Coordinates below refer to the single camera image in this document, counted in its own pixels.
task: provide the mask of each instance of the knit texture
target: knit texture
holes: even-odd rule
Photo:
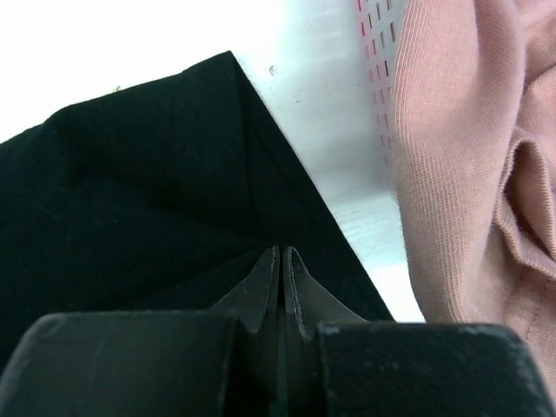
[[[553,0],[412,0],[393,143],[426,319],[511,327],[553,398],[555,63]]]

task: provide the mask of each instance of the folded black garment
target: folded black garment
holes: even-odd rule
[[[43,314],[207,308],[274,244],[391,320],[231,53],[62,109],[0,145],[0,368]]]

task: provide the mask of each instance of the fabric fold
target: fabric fold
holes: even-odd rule
[[[275,244],[391,320],[231,53],[61,109],[0,145],[0,368],[43,314],[208,308]]]
[[[556,398],[554,22],[550,0],[408,2],[394,150],[423,314],[510,326]]]

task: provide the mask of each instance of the pink knit garment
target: pink knit garment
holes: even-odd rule
[[[556,399],[556,1],[408,0],[396,71],[423,314],[511,327]]]

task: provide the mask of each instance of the white surface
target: white surface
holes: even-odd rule
[[[0,0],[0,137],[233,50],[399,321],[421,321],[381,185],[352,1]]]
[[[378,144],[375,158],[382,180],[395,196],[390,87],[394,78],[395,55],[400,38],[406,0],[352,0],[360,25],[361,47],[370,99],[374,112],[373,139]]]

